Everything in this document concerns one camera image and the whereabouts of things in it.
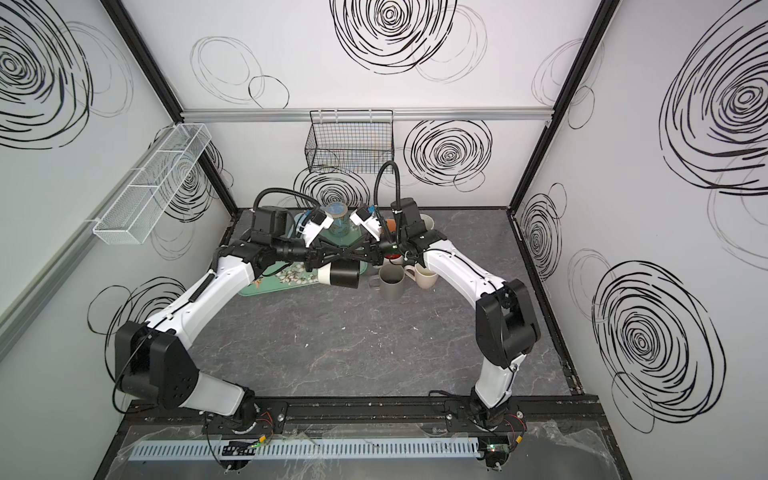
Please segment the beige mug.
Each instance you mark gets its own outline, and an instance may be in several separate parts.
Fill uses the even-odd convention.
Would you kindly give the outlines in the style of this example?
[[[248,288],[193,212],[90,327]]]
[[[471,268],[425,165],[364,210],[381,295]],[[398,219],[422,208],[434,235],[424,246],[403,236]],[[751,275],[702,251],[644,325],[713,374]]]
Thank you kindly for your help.
[[[420,217],[421,217],[421,220],[424,222],[425,227],[426,227],[427,230],[433,230],[434,229],[435,222],[434,222],[434,219],[431,216],[429,216],[427,214],[421,214]]]

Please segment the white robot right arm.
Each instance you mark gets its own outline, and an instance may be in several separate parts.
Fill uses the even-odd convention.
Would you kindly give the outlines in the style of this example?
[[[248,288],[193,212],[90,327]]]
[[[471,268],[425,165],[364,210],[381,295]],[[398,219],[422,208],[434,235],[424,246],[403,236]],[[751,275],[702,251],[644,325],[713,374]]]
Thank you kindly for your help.
[[[405,264],[437,274],[474,308],[475,339],[483,364],[468,408],[474,422],[483,427],[502,422],[520,367],[541,338],[527,287],[520,280],[491,274],[461,253],[445,234],[428,229],[413,199],[407,198],[395,216],[398,239],[374,207],[355,210],[350,220],[381,241],[385,255],[397,249]]]

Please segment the pale pink mug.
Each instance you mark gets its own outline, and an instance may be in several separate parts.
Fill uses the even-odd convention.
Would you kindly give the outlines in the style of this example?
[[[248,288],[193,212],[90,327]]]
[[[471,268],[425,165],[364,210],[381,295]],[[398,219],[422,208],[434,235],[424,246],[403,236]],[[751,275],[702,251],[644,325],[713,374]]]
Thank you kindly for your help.
[[[404,271],[406,276],[413,280],[417,286],[423,290],[431,290],[439,280],[437,273],[419,264],[405,265]]]

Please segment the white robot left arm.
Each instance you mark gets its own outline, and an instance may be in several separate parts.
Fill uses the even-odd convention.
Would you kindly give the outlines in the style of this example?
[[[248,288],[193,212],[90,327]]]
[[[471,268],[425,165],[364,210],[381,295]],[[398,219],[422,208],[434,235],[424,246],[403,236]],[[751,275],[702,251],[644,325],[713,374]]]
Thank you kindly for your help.
[[[188,350],[215,315],[278,261],[301,260],[329,270],[332,246],[322,231],[333,219],[316,207],[298,237],[283,233],[285,211],[255,207],[252,225],[220,246],[211,267],[193,286],[142,322],[128,321],[115,334],[114,389],[164,409],[186,408],[228,420],[236,434],[251,432],[261,409],[252,390],[203,373]]]

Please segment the white mug red inside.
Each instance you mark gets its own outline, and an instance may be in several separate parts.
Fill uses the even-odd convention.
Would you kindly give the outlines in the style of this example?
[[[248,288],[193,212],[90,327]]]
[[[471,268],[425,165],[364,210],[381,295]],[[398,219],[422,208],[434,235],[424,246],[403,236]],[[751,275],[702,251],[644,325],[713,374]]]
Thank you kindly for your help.
[[[400,254],[386,255],[385,259],[393,265],[403,265],[405,263],[404,257]]]

